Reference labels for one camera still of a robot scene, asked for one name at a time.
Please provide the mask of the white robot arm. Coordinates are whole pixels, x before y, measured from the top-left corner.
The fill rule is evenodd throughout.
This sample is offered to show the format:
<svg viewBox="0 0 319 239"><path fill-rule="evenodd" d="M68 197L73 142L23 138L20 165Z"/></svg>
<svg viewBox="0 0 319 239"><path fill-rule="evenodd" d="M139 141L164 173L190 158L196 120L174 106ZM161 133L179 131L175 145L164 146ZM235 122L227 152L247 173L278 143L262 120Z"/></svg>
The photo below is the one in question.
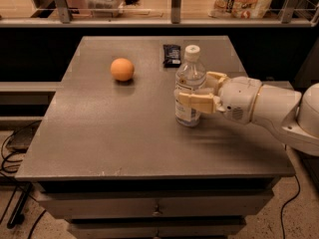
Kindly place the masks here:
<svg viewBox="0 0 319 239"><path fill-rule="evenodd" d="M175 90L176 100L204 114L221 113L241 124L266 128L280 142L319 155L318 86L296 92L247 77L208 72L199 90Z"/></svg>

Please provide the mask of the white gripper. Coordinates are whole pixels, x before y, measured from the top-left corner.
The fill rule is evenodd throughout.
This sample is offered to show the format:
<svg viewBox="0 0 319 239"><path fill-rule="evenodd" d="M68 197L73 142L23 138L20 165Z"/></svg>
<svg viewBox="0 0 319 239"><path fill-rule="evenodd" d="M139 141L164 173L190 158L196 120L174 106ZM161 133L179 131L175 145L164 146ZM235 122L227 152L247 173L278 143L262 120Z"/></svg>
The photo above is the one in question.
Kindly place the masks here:
<svg viewBox="0 0 319 239"><path fill-rule="evenodd" d="M174 96L184 107L201 113L221 112L228 120L241 124L250 122L257 94L262 87L259 80L246 77L230 79L224 73L207 72L205 86L212 93L195 94L176 90Z"/></svg>

